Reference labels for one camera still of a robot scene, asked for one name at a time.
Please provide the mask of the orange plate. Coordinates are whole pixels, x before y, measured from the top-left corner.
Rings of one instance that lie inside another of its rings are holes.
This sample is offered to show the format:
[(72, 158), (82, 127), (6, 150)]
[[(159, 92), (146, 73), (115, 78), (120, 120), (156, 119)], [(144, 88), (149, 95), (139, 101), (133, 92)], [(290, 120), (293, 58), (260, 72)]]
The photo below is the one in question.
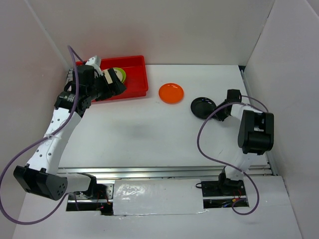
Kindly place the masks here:
[(184, 97), (183, 88), (176, 83), (166, 83), (159, 88), (159, 98), (167, 104), (177, 104)]

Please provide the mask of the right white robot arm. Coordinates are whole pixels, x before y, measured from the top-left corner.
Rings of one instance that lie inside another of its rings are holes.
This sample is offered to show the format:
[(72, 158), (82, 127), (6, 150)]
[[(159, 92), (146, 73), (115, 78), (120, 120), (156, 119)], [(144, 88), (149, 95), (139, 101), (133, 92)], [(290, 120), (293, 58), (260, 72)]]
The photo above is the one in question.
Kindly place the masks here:
[(226, 99), (218, 108), (229, 103), (233, 105), (221, 109), (214, 118), (218, 121), (224, 121), (227, 117), (240, 120), (237, 138), (239, 151), (234, 161), (219, 174), (214, 189), (225, 196), (240, 196), (244, 187), (244, 173), (274, 145), (274, 114), (242, 103), (242, 94), (235, 89), (227, 91)]

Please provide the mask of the lime green plate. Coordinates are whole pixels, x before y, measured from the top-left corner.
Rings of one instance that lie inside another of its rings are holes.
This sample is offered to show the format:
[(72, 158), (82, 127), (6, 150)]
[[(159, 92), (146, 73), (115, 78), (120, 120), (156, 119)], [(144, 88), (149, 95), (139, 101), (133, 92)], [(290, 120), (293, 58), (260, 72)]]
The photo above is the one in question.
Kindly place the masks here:
[(114, 68), (114, 71), (121, 83), (124, 83), (126, 80), (126, 72), (122, 68), (117, 67)]

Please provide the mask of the cream floral plate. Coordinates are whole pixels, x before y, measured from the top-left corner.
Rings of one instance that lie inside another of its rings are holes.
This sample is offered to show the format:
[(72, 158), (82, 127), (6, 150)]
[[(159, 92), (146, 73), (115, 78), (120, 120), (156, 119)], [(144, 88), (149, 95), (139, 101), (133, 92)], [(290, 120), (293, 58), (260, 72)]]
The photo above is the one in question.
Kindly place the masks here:
[(117, 74), (114, 68), (103, 70), (102, 73), (108, 84), (113, 83), (117, 79)]

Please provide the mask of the black plate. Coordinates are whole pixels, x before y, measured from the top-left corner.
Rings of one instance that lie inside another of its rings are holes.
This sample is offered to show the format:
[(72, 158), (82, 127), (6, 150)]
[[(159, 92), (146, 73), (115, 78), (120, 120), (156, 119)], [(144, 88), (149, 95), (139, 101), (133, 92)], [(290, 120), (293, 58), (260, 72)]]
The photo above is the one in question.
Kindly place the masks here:
[(199, 97), (191, 102), (191, 112), (199, 119), (207, 119), (214, 112), (217, 105), (215, 102), (206, 97)]

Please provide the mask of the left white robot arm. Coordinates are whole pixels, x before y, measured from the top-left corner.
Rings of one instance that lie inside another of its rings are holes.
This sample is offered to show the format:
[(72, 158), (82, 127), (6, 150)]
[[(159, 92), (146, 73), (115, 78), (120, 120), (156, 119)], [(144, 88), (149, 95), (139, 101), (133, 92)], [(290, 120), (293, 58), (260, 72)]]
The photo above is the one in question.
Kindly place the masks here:
[(93, 66), (80, 65), (72, 76), (54, 104), (45, 140), (26, 165), (17, 166), (13, 172), (24, 191), (55, 201), (73, 192), (81, 192), (88, 199), (98, 194), (101, 185), (96, 177), (86, 173), (58, 176), (58, 166), (72, 132), (91, 102), (109, 99), (126, 90), (126, 73), (120, 68), (98, 72)]

